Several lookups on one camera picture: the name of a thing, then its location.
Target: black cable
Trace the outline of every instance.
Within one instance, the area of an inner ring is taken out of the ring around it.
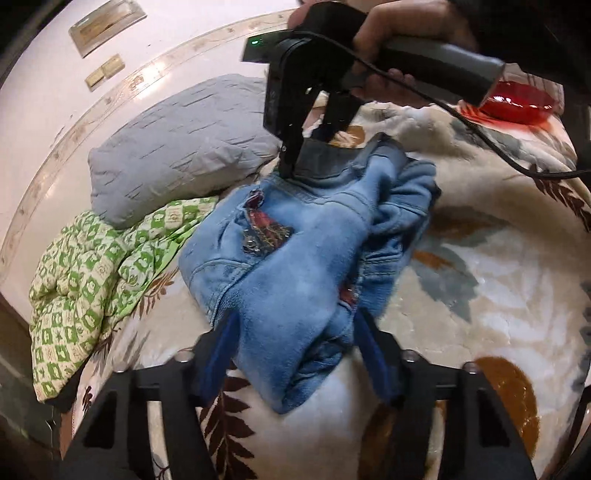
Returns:
[[[499,157],[501,157],[509,166],[511,166],[512,168],[517,170],[519,173],[522,173],[526,177],[529,177],[532,179],[540,179],[540,180],[568,180],[568,179],[578,178],[581,175],[584,175],[586,173],[591,173],[591,168],[586,168],[584,170],[573,170],[573,171],[567,171],[567,172],[547,173],[547,172],[538,172],[535,170],[529,170],[525,167],[522,167],[515,160],[513,160],[513,158],[511,158],[509,155],[507,155],[488,135],[486,135],[481,130],[479,125],[476,125],[475,123],[470,122],[466,117],[464,117],[458,111],[454,110],[448,104],[446,104],[440,100],[437,100],[437,99],[431,97],[430,95],[427,95],[426,93],[421,92],[420,90],[417,90],[413,86],[410,86],[404,82],[401,82],[400,80],[391,76],[388,72],[380,70],[374,64],[362,59],[359,55],[357,55],[357,53],[355,53],[350,48],[347,48],[344,45],[341,45],[339,42],[337,42],[336,40],[333,40],[330,37],[326,37],[325,35],[311,32],[311,31],[307,31],[307,30],[294,30],[293,34],[294,34],[294,36],[298,36],[298,37],[300,37],[300,36],[313,37],[313,38],[318,38],[323,41],[327,41],[331,45],[334,45],[335,47],[338,47],[341,50],[343,50],[344,52],[346,52],[348,55],[353,57],[360,64],[365,66],[368,70],[371,70],[372,72],[380,75],[381,77],[383,77],[387,80],[390,80],[391,82],[394,82],[397,85],[400,85],[400,86],[406,88],[407,90],[410,90],[412,93],[415,93],[416,95],[425,99],[426,101],[428,101],[430,103],[434,103],[439,108],[442,108],[447,113],[449,113],[453,117],[457,118],[460,122],[462,122],[466,127],[468,127],[472,132],[474,132],[478,136],[478,138],[480,138],[494,153],[499,155]]]

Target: screw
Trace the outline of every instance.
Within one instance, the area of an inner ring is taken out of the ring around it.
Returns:
[[[402,360],[405,362],[416,362],[419,359],[419,354],[414,350],[404,350],[402,352]]]
[[[480,371],[480,368],[474,362],[465,363],[463,368],[469,374],[477,374]]]
[[[174,359],[177,362],[184,364],[186,362],[190,362],[191,360],[193,360],[194,356],[195,355],[193,355],[193,352],[191,350],[181,350],[174,356]]]
[[[113,364],[113,372],[122,374],[127,371],[127,364],[125,362],[117,362]]]

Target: bedsheet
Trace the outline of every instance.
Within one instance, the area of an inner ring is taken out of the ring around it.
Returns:
[[[322,107],[321,98],[317,116]],[[557,119],[533,131],[478,120],[525,166],[536,161],[568,170],[573,162]],[[540,476],[567,430],[589,369],[591,338],[583,316],[589,298],[582,285],[591,277],[591,195],[578,180],[550,183],[517,174],[434,107],[369,104],[333,142],[359,148],[378,131],[396,138],[409,156],[435,162],[442,190],[380,327],[431,362],[458,367],[476,361],[497,388]],[[74,429],[114,363],[162,364],[191,348],[208,328],[174,258],[85,366]],[[443,445],[440,407],[428,478],[436,478]],[[225,479],[369,479],[395,421],[395,412],[372,392],[357,351],[288,415],[274,413],[235,368],[214,405],[198,414]],[[151,404],[154,470],[166,479],[162,428],[158,404]]]

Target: leaf pattern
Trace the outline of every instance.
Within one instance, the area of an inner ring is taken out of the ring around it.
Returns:
[[[472,117],[470,119],[476,121],[476,123],[486,121],[487,123],[491,123],[494,125],[499,122],[496,119],[490,119],[491,121],[489,122],[487,116],[482,115],[480,111],[475,111],[469,105],[466,105],[465,108],[462,108],[461,112],[462,114],[464,114],[464,116],[468,116],[469,118]],[[470,145],[475,145],[485,150],[491,149],[481,140],[479,136],[477,136],[472,130],[470,130],[458,119],[453,119],[450,125],[454,131],[454,135],[457,140],[462,140],[466,143],[469,143]],[[513,137],[513,135],[509,135],[492,128],[483,127],[481,125],[479,125],[479,128],[489,138],[492,138],[496,143],[500,144],[503,150],[509,153],[512,157],[521,158],[522,156],[524,156],[524,152],[522,150],[522,142],[518,138],[515,138]]]
[[[139,344],[136,345],[136,341],[138,339],[138,332],[135,332],[133,338],[131,339],[131,341],[127,345],[127,348],[125,349],[125,353],[123,354],[123,358],[121,359],[121,361],[124,362],[126,365],[129,365],[130,367],[136,366],[137,362],[139,361],[139,356],[142,352],[142,348],[144,347],[144,344],[148,340],[149,336],[150,332],[146,333],[146,335],[139,341]]]
[[[574,152],[573,148],[568,144],[568,142],[562,141],[551,131],[544,129],[539,125],[528,125],[527,128],[542,143],[550,145],[563,157],[568,158],[569,160],[576,160],[577,154]]]
[[[82,411],[84,415],[88,409],[92,406],[92,392],[90,390],[90,386],[86,387],[86,391],[84,392],[84,396],[82,397]]]
[[[235,370],[232,364],[229,370]],[[228,375],[222,391],[210,407],[201,409],[199,422],[205,423],[203,436],[208,440],[209,454],[216,456],[216,471],[223,480],[254,480],[256,473],[239,458],[254,458],[250,450],[236,439],[248,438],[255,434],[244,420],[236,415],[250,408],[244,401],[228,395],[250,385],[242,377]]]
[[[111,346],[113,345],[113,340],[115,339],[115,335],[121,330],[121,324],[117,324],[111,330],[110,334],[104,338],[104,340],[100,340],[99,343],[96,344],[94,352],[92,352],[91,361],[95,361],[95,369],[92,372],[92,375],[96,375],[97,372],[99,375],[102,375],[105,371],[105,366],[107,363],[107,356],[111,351]]]
[[[168,478],[167,472],[170,471],[170,466],[164,466],[164,462],[156,453],[152,453],[152,462],[154,463],[155,479],[165,480],[166,478]]]
[[[379,476],[379,467],[386,454],[388,439],[398,411],[380,403],[368,421],[361,438],[357,478],[373,480]]]
[[[450,246],[476,247],[503,222],[469,207],[444,207],[433,212],[431,225],[413,252],[411,266],[421,288],[467,322],[470,300],[478,296],[478,281]]]
[[[169,287],[174,283],[173,278],[177,272],[178,267],[175,267],[152,280],[152,283],[148,286],[144,295],[142,295],[137,306],[140,319],[143,318],[144,314],[147,315],[150,310],[154,308],[156,301],[159,300],[160,297],[166,295],[166,287]]]
[[[591,212],[584,209],[585,202],[562,181],[532,179],[540,192],[568,207],[581,222],[587,233],[591,232]]]

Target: gray pillow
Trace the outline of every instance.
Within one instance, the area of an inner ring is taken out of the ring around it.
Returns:
[[[275,158],[265,80],[224,75],[157,103],[88,156],[92,209],[127,228],[172,200],[207,196]]]

